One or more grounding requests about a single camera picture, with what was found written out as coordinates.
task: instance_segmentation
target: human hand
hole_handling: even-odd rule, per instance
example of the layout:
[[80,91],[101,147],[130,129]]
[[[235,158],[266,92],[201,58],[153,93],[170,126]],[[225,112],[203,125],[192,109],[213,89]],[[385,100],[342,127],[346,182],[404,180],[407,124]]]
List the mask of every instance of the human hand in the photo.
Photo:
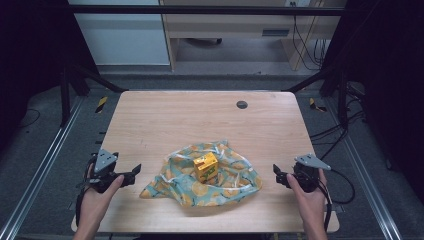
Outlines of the human hand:
[[[322,169],[319,169],[319,176],[325,187],[327,179]],[[299,213],[303,220],[303,228],[308,235],[308,239],[327,239],[327,234],[324,230],[324,194],[319,188],[313,192],[305,193],[292,174],[287,174],[287,181],[299,204]]]
[[104,193],[98,193],[93,188],[86,190],[81,203],[78,229],[75,232],[75,240],[94,239],[100,222],[104,218],[112,197],[121,187],[124,176],[118,176]]

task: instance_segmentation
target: small black object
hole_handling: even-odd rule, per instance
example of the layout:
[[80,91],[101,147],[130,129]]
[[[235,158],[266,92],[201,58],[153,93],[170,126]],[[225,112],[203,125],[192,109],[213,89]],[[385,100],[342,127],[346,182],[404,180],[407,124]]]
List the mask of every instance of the small black object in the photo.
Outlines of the small black object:
[[109,168],[109,172],[104,175],[95,174],[94,178],[91,178],[90,185],[99,193],[104,193],[112,182],[120,175],[124,175],[124,181],[122,182],[121,188],[128,185],[133,185],[135,182],[135,175],[141,170],[141,164],[136,166],[131,172],[115,173],[113,170],[116,163],[113,164],[112,168]]
[[[276,174],[276,182],[281,183],[287,188],[291,188],[287,181],[287,173],[282,172],[279,167],[273,165],[274,173]],[[319,184],[319,172],[317,168],[308,167],[296,162],[293,167],[294,173],[292,174],[299,182],[300,187],[305,192],[313,192]]]

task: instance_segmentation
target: yellow cube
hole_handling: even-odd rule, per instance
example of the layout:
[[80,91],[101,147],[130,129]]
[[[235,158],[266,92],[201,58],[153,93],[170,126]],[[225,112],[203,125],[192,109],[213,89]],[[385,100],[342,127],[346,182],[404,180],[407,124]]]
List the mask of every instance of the yellow cube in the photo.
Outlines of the yellow cube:
[[206,183],[218,175],[218,160],[212,152],[194,160],[196,178],[201,183]]

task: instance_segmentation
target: wooden table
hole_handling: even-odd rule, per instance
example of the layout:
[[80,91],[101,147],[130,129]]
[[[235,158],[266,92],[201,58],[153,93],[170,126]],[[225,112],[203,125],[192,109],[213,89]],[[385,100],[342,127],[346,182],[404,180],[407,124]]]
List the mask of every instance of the wooden table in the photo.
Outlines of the wooden table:
[[[248,107],[240,109],[238,101]],[[183,208],[174,199],[141,199],[171,152],[227,139],[263,179],[235,205]],[[100,232],[302,232],[291,189],[277,184],[272,164],[292,172],[294,157],[313,153],[295,96],[288,92],[129,91],[122,94],[102,148],[119,152],[116,172],[142,163],[134,185],[118,190]],[[339,228],[332,214],[329,232]]]

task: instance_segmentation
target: crumpled cloth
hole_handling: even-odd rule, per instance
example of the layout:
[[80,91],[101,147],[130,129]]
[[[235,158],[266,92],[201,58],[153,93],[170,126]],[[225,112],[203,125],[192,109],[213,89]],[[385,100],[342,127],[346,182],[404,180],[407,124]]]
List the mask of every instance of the crumpled cloth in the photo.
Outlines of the crumpled cloth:
[[[238,203],[256,193],[262,180],[249,161],[218,141],[187,146],[168,155],[155,179],[140,198],[174,198],[182,206],[220,206]],[[218,177],[206,184],[196,179],[193,160],[213,152],[218,160]]]

